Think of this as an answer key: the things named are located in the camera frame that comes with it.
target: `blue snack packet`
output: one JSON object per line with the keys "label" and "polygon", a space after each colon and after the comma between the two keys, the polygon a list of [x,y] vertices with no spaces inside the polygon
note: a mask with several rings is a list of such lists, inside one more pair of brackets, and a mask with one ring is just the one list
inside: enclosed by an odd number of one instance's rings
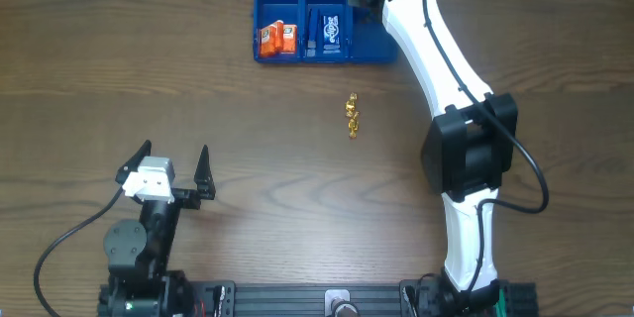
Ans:
{"label": "blue snack packet", "polygon": [[341,41],[339,36],[339,15],[324,15],[324,53],[339,53]]}

